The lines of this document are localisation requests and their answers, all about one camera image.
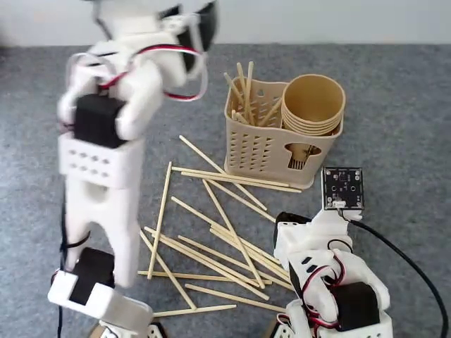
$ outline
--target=basket handle hole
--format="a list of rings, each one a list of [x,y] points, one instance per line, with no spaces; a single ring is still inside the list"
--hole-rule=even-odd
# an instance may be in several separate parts
[[[296,170],[302,170],[310,156],[321,153],[320,148],[305,143],[289,143],[285,145],[285,148],[291,152],[288,167]]]

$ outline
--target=white wall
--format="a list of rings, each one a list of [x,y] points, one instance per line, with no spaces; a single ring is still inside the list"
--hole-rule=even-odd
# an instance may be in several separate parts
[[[156,8],[181,2],[187,11],[204,3],[147,1]],[[218,1],[218,43],[451,43],[449,0]],[[0,0],[0,44],[80,45],[99,39],[89,2]]]

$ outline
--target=gray carpet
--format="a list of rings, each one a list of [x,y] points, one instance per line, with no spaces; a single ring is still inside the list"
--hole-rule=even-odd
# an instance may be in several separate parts
[[[57,173],[56,102],[63,93],[66,59],[80,48],[0,49],[0,337],[55,337],[56,307],[47,301],[49,279],[58,266],[62,179]],[[255,77],[289,80],[302,73],[334,77],[347,92],[345,132],[327,165],[364,167],[366,224],[405,250],[451,304],[450,107],[451,46],[215,46],[209,60],[210,87],[201,101],[166,102],[147,133],[140,223],[154,226],[169,161],[210,170],[182,142],[184,134],[217,162],[226,149],[224,71],[235,63],[256,63]],[[170,194],[220,221],[202,184],[173,175]],[[313,216],[321,206],[320,186],[303,194],[251,189],[273,215],[291,211]],[[273,226],[236,201],[219,194],[237,231],[271,249]],[[236,258],[237,251],[213,238],[206,223],[169,202],[163,230],[184,234]],[[387,284],[395,336],[438,337],[437,306],[420,278],[386,246],[352,230],[356,252]],[[93,244],[107,248],[100,230]],[[161,245],[176,272],[212,273]],[[140,267],[148,265],[142,246]],[[255,299],[231,283],[198,282]],[[271,303],[293,299],[284,289],[267,289]],[[140,277],[127,294],[155,311],[186,308],[163,278]],[[228,303],[190,292],[199,306]],[[84,337],[94,323],[66,311],[63,336]],[[163,319],[171,337],[260,337],[274,313],[246,305],[220,313]]]

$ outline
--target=beige basket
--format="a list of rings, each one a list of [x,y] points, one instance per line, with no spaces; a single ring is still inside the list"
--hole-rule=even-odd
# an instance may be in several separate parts
[[[235,78],[233,82],[240,90],[239,79]],[[285,82],[252,80],[251,109],[256,124],[263,120],[282,97],[286,85]],[[316,172],[343,128],[341,120],[330,136],[304,136],[281,129],[283,122],[280,109],[262,127],[232,120],[232,110],[243,111],[237,97],[229,90],[224,109],[227,127],[225,171],[231,175],[284,182],[298,189],[306,189],[313,184]],[[294,161],[293,153],[288,150],[293,149],[293,144],[315,151],[307,155],[305,163],[299,165]]]

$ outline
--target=paper cup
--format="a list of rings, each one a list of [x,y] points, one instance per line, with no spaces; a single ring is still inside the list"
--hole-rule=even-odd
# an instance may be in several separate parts
[[[282,117],[292,131],[327,134],[340,124],[345,102],[345,91],[335,80],[324,75],[301,75],[283,91]]]

